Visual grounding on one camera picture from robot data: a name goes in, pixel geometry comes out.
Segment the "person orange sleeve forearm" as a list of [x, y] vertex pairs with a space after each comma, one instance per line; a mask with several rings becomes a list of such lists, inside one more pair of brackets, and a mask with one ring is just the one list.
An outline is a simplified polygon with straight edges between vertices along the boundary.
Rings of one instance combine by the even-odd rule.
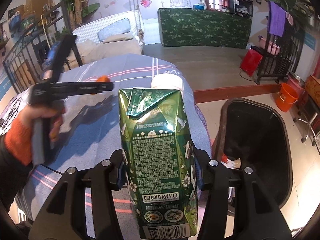
[[1, 136], [1, 202], [7, 211], [32, 169], [31, 128], [16, 118]]

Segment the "person left hand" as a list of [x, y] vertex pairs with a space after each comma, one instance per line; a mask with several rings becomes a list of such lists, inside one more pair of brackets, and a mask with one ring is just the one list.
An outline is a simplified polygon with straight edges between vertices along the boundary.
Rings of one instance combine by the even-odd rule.
[[56, 142], [59, 136], [60, 127], [63, 124], [63, 115], [66, 113], [64, 106], [50, 108], [45, 105], [27, 105], [18, 114], [18, 120], [24, 128], [32, 131], [36, 119], [53, 119], [50, 124], [49, 139]]

